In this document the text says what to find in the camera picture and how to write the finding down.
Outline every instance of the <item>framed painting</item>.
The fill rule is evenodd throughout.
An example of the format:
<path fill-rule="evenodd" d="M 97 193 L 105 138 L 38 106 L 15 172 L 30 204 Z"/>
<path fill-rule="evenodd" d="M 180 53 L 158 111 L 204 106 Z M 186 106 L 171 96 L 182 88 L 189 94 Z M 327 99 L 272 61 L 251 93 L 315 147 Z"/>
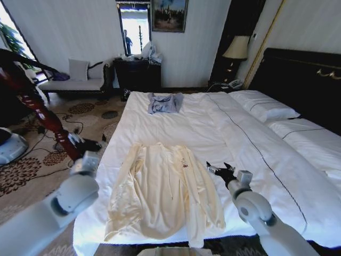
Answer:
<path fill-rule="evenodd" d="M 188 0 L 152 0 L 152 30 L 184 33 Z"/>

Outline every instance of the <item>bed frame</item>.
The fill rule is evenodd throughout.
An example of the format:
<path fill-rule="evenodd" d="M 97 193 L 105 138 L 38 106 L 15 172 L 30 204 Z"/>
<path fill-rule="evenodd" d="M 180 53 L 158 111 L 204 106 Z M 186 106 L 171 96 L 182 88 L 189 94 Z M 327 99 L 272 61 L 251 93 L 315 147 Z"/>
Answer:
<path fill-rule="evenodd" d="M 267 48 L 249 89 L 341 135 L 341 54 Z"/>

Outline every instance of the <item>white robotic arm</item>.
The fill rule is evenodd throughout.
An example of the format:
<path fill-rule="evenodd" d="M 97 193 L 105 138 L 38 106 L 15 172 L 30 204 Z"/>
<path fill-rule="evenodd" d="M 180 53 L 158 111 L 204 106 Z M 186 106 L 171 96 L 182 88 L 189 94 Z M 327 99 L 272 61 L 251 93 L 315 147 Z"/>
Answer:
<path fill-rule="evenodd" d="M 214 166 L 208 169 L 219 175 L 221 170 Z M 223 179 L 241 219 L 249 223 L 259 235 L 261 245 L 269 256 L 318 256 L 311 245 L 291 226 L 283 223 L 272 211 L 269 201 L 250 188 L 252 173 L 239 171 L 237 178 L 227 170 Z"/>
<path fill-rule="evenodd" d="M 37 255 L 59 236 L 81 211 L 98 198 L 94 177 L 98 157 L 87 151 L 58 190 L 33 204 L 0 227 L 0 254 Z"/>

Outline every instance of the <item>carpet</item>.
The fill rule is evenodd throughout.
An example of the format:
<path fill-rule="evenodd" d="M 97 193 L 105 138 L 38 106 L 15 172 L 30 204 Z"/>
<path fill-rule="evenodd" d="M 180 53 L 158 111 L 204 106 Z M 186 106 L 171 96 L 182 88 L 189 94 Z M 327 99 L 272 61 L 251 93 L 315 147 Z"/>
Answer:
<path fill-rule="evenodd" d="M 58 115 L 68 131 L 79 129 L 82 137 L 101 141 L 104 134 L 109 142 L 123 113 L 125 102 L 118 96 L 109 100 L 96 98 L 65 98 L 50 94 L 46 105 Z M 12 164 L 0 167 L 0 224 L 27 206 L 43 200 L 55 191 L 69 176 L 72 162 L 56 145 L 51 131 L 41 129 L 34 115 L 9 127 L 21 133 L 29 143 L 25 155 Z M 102 156 L 105 147 L 99 152 Z M 76 255 L 72 247 L 73 223 L 55 239 L 40 255 Z M 95 255 L 137 255 L 143 249 L 155 246 L 187 246 L 187 243 L 162 245 L 100 245 Z M 232 236 L 205 241 L 206 249 L 220 255 L 262 256 L 259 238 Z"/>

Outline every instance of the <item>patterned carpet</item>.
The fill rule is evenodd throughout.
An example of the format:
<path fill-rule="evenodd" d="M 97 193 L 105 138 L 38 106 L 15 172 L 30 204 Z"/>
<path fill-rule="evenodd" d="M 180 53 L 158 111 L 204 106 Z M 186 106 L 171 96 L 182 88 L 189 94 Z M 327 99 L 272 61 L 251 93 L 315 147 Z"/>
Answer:
<path fill-rule="evenodd" d="M 125 107 L 119 97 L 99 101 L 96 98 L 61 98 L 51 93 L 51 103 L 46 105 L 55 112 L 65 129 L 79 128 L 84 138 L 101 141 L 104 134 L 110 140 Z M 14 216 L 25 207 L 44 199 L 57 189 L 69 175 L 72 162 L 59 147 L 55 147 L 53 133 L 40 128 L 39 121 L 30 115 L 19 124 L 9 127 L 21 133 L 29 143 L 29 149 L 18 161 L 0 168 L 0 224 Z M 44 256 L 75 255 L 72 248 L 73 223 L 42 253 Z M 187 243 L 160 246 L 187 246 Z M 115 246 L 101 245 L 96 255 L 137 255 L 155 245 Z M 205 241 L 205 248 L 220 255 L 262 256 L 259 238 L 226 237 Z"/>

